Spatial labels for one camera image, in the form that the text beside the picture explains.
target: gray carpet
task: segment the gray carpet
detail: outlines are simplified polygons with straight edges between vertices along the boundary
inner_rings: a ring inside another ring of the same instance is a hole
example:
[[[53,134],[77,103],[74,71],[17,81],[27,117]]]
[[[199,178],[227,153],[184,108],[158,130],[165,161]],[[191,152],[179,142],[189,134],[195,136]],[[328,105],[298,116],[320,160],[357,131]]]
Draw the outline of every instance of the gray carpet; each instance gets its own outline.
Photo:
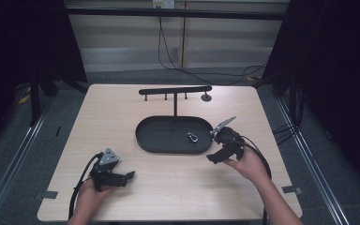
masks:
[[[243,68],[195,68],[193,72],[221,72],[242,74]],[[88,74],[89,84],[92,83],[159,83],[159,84],[214,84],[234,83],[240,77],[205,74],[195,75],[168,69],[104,72]],[[251,85],[252,82],[242,79],[236,85]],[[42,108],[52,100],[33,145],[31,146],[22,166],[12,183],[10,190],[0,207],[0,224],[50,224],[37,219],[37,211],[41,201],[34,200],[38,191],[46,190],[52,178],[55,166],[66,144],[68,135],[82,105],[85,94],[57,83],[60,91],[56,97],[41,95]],[[262,105],[272,129],[286,124],[280,113],[277,99],[271,93],[271,86],[265,85],[258,89]],[[8,164],[16,154],[24,135],[29,129],[31,119],[30,102],[23,105],[13,104],[0,135],[0,178],[4,175]],[[360,176],[342,156],[341,149],[335,142],[327,139],[325,129],[320,125],[314,114],[306,107],[301,130],[307,143],[320,165],[322,172],[343,207],[350,224],[360,224]],[[279,146],[288,173],[295,187],[303,193],[298,195],[303,209],[302,220],[305,224],[336,224],[329,212],[323,197],[318,190],[311,173],[303,160],[293,139]],[[157,223],[127,223],[132,225]],[[189,222],[193,225],[245,224],[245,222]]]

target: wire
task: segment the wire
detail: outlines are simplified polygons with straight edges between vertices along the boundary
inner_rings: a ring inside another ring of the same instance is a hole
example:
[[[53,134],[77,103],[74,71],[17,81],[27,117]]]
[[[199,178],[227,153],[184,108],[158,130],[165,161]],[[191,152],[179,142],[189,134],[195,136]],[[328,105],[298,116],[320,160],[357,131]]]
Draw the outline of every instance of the wire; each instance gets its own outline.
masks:
[[[254,147],[251,147],[250,145],[246,144],[247,147],[249,147],[250,149],[252,149],[256,154],[257,156],[260,158],[260,160],[262,161],[262,164],[264,165],[265,167],[265,171],[267,172],[268,174],[268,177],[270,179],[272,179],[272,174],[271,174],[271,169],[270,169],[270,165],[268,164],[267,160],[265,159],[265,157],[263,156],[262,152],[260,151],[260,149],[257,147],[257,145],[249,138],[247,138],[246,136],[241,136],[242,138],[248,140]],[[267,219],[268,219],[268,216],[267,216],[267,211],[265,210],[265,207],[264,209],[262,210],[262,224],[263,225],[266,225],[267,224]]]
[[[204,73],[200,73],[200,72],[189,72],[189,71],[186,71],[186,70],[184,70],[184,69],[178,68],[178,67],[174,64],[174,62],[173,62],[173,60],[172,60],[172,58],[171,58],[171,56],[170,56],[170,54],[169,54],[168,44],[167,44],[167,42],[166,42],[165,34],[164,34],[163,28],[162,28],[162,19],[161,19],[161,17],[158,17],[158,20],[159,20],[159,40],[158,40],[158,48],[157,48],[158,61],[159,61],[159,63],[160,63],[164,68],[166,68],[166,69],[177,70],[177,71],[179,71],[179,72],[185,73],[185,74],[187,74],[187,75],[189,75],[189,76],[192,76],[192,77],[196,78],[197,80],[199,80],[199,81],[201,81],[201,82],[203,82],[203,83],[209,83],[209,84],[212,84],[212,85],[234,85],[234,84],[237,84],[237,83],[240,83],[241,81],[243,81],[247,75],[253,74],[253,73],[259,71],[261,68],[265,68],[265,66],[267,65],[267,63],[264,63],[264,64],[262,64],[262,65],[254,65],[254,66],[246,67],[246,68],[243,70],[242,74],[209,73],[209,72],[204,72]],[[168,58],[169,58],[169,61],[170,61],[171,65],[172,65],[172,67],[167,67],[167,66],[165,66],[165,65],[162,63],[162,61],[160,60],[160,45],[161,45],[162,40],[163,40],[163,42],[164,42],[166,54],[168,55]],[[251,72],[248,72],[248,73],[247,73],[247,70],[250,69],[250,68],[255,68],[255,69],[252,70]],[[209,81],[207,81],[207,80],[205,80],[205,79],[202,79],[202,78],[198,77],[197,75],[221,75],[221,76],[229,76],[229,77],[239,77],[239,79],[236,80],[236,81],[234,81],[234,82],[217,83],[217,82],[209,82]]]
[[[80,180],[78,181],[78,184],[77,186],[74,188],[74,192],[72,192],[72,196],[71,196],[71,201],[69,202],[69,211],[68,211],[68,220],[70,220],[72,218],[72,215],[74,213],[74,205],[75,205],[75,199],[78,195],[78,192],[82,186],[82,184],[84,183],[84,181],[88,180],[84,180],[83,181],[83,178],[84,178],[84,175],[86,174],[87,172],[87,169],[89,168],[90,164],[93,162],[93,160],[95,160],[95,158],[101,158],[103,156],[103,153],[99,153],[99,154],[95,154],[90,160],[89,162],[87,163],[86,167],[84,168],[83,170],[83,173],[81,175],[81,178]]]
[[[296,132],[296,130],[298,130],[302,124],[306,97],[303,95],[299,86],[297,87],[296,95],[297,95],[296,96],[297,97],[296,107],[298,108],[298,110],[297,110],[298,113],[297,113],[295,121],[293,121],[293,123],[288,123],[288,124],[282,125],[273,130],[274,135],[283,133],[283,132],[288,132],[284,135],[276,137],[277,145],[280,145],[280,144],[288,141],[293,136],[294,132]]]

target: wooden table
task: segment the wooden table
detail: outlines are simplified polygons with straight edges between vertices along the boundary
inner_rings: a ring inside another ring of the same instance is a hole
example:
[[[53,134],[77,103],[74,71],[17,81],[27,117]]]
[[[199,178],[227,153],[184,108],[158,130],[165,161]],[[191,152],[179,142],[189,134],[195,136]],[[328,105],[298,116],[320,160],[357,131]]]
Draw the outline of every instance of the wooden table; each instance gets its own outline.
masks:
[[[146,88],[169,85],[94,84],[89,88],[48,190],[56,199],[44,199],[37,217],[42,221],[65,221],[73,188],[86,163],[111,147],[121,160],[115,173],[136,171],[126,187],[119,187],[96,213],[99,221],[194,221],[251,220],[263,216],[256,188],[229,166],[213,164],[206,155],[221,148],[215,142],[199,155],[148,153],[137,144],[136,126],[152,115],[173,115],[173,95],[140,96]],[[198,116],[212,127],[236,115],[228,127],[249,137],[270,164],[273,180],[291,186],[282,157],[268,125],[263,106],[252,87],[213,86],[212,100],[203,93],[178,96],[178,115]],[[301,217],[295,193],[282,194]]]

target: human hand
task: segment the human hand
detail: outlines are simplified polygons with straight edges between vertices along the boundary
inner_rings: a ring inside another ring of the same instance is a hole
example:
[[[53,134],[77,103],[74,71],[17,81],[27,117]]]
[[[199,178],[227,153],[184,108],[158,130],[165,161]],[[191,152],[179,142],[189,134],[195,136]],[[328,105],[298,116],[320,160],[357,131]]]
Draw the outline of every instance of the human hand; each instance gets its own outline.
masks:
[[[101,191],[98,191],[95,188],[93,179],[86,180],[81,186],[74,214],[69,220],[68,225],[87,224],[103,200],[113,193],[114,190],[115,187],[104,186]]]
[[[242,158],[237,161],[229,158],[223,162],[236,169],[253,184],[255,184],[259,179],[269,178],[260,158],[247,146],[244,146],[244,155]]]

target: wall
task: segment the wall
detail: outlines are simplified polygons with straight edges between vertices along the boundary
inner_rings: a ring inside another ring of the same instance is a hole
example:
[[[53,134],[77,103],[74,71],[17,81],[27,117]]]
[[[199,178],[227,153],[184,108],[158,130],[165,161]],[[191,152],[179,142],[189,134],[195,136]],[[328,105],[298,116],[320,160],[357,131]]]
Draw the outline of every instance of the wall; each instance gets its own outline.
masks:
[[[175,8],[285,12],[286,0],[175,1]],[[151,8],[152,1],[68,0],[67,6]],[[85,70],[162,68],[158,61],[159,19],[155,17],[70,15]],[[263,64],[281,22],[162,18],[160,61],[171,67],[245,67]]]

